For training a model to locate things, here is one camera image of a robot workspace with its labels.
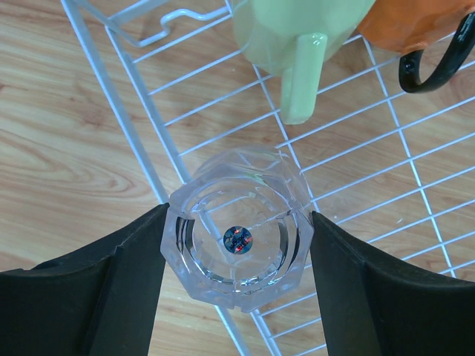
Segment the clear glass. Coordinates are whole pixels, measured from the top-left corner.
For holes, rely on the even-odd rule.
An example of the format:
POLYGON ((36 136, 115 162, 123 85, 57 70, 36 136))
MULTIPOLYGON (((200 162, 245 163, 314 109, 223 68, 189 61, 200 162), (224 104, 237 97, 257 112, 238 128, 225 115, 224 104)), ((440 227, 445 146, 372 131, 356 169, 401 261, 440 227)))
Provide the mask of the clear glass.
POLYGON ((247 313, 299 285, 311 213, 307 181, 289 154, 232 148, 171 195, 160 250, 190 297, 247 313))

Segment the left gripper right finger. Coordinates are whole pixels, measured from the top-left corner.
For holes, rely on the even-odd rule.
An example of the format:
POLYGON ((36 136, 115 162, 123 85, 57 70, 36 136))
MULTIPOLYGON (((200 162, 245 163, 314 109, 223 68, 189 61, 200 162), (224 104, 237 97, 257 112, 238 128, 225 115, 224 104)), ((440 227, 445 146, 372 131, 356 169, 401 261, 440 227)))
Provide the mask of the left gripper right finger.
POLYGON ((406 263, 313 212, 329 355, 473 355, 474 283, 406 263))

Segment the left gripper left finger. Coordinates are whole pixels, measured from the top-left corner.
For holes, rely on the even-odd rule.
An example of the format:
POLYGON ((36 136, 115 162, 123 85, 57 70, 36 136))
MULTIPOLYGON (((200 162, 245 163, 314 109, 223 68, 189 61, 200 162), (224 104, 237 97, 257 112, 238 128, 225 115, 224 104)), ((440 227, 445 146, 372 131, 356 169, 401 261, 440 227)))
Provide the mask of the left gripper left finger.
POLYGON ((168 206, 32 269, 1 273, 3 355, 146 355, 168 206))

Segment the orange mug black handle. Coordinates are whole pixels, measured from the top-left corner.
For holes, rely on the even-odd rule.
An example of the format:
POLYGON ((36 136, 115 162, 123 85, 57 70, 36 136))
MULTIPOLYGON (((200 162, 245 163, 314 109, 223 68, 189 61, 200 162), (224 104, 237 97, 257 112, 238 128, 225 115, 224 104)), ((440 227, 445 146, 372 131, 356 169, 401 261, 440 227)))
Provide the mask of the orange mug black handle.
POLYGON ((434 91, 453 77, 474 47, 474 2, 376 1, 358 32, 375 47, 400 55, 399 85, 403 91, 434 91), (453 37, 445 54, 422 81, 419 68, 424 50, 450 33, 453 37))

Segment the light green mug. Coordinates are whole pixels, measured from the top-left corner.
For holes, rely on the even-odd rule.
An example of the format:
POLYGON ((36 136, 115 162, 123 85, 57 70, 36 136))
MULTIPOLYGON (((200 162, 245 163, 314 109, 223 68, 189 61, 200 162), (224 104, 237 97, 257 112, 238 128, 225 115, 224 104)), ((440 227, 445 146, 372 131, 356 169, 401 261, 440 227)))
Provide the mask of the light green mug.
POLYGON ((306 122, 315 110, 326 60, 349 39, 372 1, 231 1, 234 38, 245 58, 281 78, 281 120, 306 122))

